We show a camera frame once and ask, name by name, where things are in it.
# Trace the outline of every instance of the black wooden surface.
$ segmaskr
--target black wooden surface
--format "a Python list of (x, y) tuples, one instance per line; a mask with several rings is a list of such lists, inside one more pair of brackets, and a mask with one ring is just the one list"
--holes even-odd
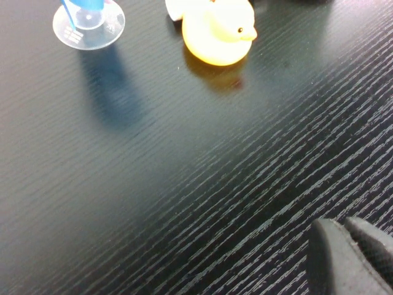
[(119, 4), (81, 53), (56, 1), (2, 1), (2, 294), (308, 294), (313, 219), (393, 232), (393, 1), (256, 0), (225, 71)]

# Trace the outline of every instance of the tabletop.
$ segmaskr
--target tabletop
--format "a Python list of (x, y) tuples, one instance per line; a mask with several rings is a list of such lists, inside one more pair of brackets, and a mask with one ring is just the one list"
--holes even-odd
[(80, 52), (60, 3), (2, 2), (1, 294), (309, 294), (314, 219), (393, 233), (392, 0), (255, 0), (225, 69), (119, 4)]

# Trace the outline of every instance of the duck head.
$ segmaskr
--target duck head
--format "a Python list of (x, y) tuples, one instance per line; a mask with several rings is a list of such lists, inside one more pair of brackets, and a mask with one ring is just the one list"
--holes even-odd
[(208, 21), (216, 38), (224, 42), (253, 41), (254, 9), (248, 0), (211, 0)]

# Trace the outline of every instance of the blue object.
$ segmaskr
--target blue object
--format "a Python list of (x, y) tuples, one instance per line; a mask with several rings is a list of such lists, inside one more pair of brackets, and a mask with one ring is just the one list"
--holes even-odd
[(86, 10), (104, 9), (104, 0), (69, 0), (69, 2)]
[[(72, 16), (71, 16), (71, 13), (67, 7), (66, 1), (60, 0), (60, 2), (64, 6), (64, 8), (66, 9), (66, 13), (68, 15), (71, 28), (73, 30), (76, 30), (74, 20), (72, 19)], [(68, 0), (68, 2), (74, 4), (75, 6), (80, 7), (81, 9), (85, 9), (85, 10), (97, 11), (97, 10), (104, 9), (104, 0)]]
[(64, 6), (64, 9), (65, 9), (66, 12), (67, 12), (67, 15), (68, 15), (68, 18), (69, 18), (69, 22), (70, 22), (70, 24), (71, 24), (71, 28), (75, 31), (75, 30), (76, 30), (76, 27), (75, 27), (74, 21), (72, 20), (71, 14), (69, 13), (69, 10), (68, 10), (68, 8), (67, 8), (66, 3), (64, 2), (64, 0), (60, 0), (60, 2), (61, 2), (61, 4)]

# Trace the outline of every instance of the wood grain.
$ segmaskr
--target wood grain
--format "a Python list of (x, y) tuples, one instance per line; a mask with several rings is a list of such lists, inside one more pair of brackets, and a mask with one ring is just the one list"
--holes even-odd
[(1, 294), (309, 294), (312, 220), (393, 233), (393, 1), (254, 1), (220, 91), (164, 3), (85, 54), (44, 2), (1, 11)]

